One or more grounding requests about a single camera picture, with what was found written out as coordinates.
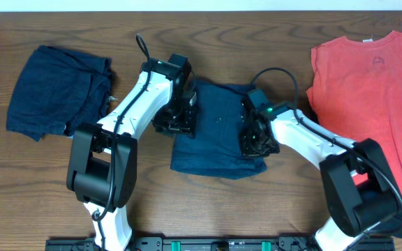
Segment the navy blue shorts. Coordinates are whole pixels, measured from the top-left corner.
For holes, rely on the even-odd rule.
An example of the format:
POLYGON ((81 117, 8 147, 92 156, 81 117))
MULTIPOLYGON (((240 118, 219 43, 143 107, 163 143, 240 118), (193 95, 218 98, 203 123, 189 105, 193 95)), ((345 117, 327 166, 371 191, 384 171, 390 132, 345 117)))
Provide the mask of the navy blue shorts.
POLYGON ((267 170, 262 158, 241 154, 239 133, 245 109, 241 101, 248 85, 197 82, 197 125, 195 136, 177 135, 170 169, 200 176, 237 180, 267 170))

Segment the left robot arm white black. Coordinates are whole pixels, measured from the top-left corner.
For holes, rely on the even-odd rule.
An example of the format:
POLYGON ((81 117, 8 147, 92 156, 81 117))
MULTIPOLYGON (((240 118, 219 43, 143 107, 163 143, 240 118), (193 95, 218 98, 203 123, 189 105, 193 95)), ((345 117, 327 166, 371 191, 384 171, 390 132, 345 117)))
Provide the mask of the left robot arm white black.
POLYGON ((196 93, 185 87, 190 73, 184 56, 150 59, 110 114, 77 128, 66 186, 90 213, 96 235, 69 250, 126 250, 133 235, 126 204, 137 179, 138 140, 149 124, 164 135, 195 135, 196 93))

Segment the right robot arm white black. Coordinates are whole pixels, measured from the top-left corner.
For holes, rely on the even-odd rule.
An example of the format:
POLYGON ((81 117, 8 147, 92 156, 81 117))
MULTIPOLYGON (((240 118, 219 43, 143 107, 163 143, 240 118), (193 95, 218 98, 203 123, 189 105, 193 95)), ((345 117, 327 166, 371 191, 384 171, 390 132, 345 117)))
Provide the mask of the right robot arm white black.
POLYGON ((402 216, 402 195, 376 141, 342 138, 289 102, 242 105, 242 155, 265 158, 285 145, 320 170, 330 218, 306 241, 306 250, 384 250, 389 245, 391 232, 378 227, 402 216))

